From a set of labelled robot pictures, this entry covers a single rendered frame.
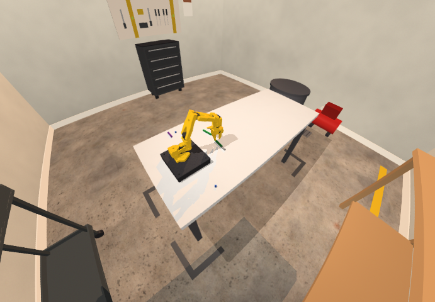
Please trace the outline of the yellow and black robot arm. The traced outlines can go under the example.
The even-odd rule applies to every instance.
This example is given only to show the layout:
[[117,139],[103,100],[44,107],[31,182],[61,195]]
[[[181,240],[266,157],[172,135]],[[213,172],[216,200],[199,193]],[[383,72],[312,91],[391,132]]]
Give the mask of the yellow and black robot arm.
[[[192,113],[193,112],[193,113]],[[191,134],[193,132],[193,127],[195,124],[195,121],[209,121],[212,122],[212,125],[216,128],[220,127],[222,125],[222,117],[215,113],[201,113],[201,112],[194,112],[193,110],[189,110],[187,118],[184,122],[183,129],[181,131],[183,140],[182,143],[179,145],[173,145],[169,147],[170,151],[172,152],[172,155],[174,157],[174,160],[178,162],[185,162],[187,158],[190,156],[189,151],[191,150]],[[185,147],[186,145],[186,147]],[[182,154],[181,154],[182,152]]]

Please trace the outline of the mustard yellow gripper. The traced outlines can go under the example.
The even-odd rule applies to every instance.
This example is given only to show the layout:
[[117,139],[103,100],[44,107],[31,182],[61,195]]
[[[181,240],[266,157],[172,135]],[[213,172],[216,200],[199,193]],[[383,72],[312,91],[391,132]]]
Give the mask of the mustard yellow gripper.
[[216,141],[216,135],[218,135],[219,139],[221,138],[222,133],[223,133],[223,127],[222,126],[216,128],[216,127],[214,127],[212,125],[212,126],[207,127],[207,129],[211,129],[211,134],[212,134],[212,137],[213,137],[214,141]]

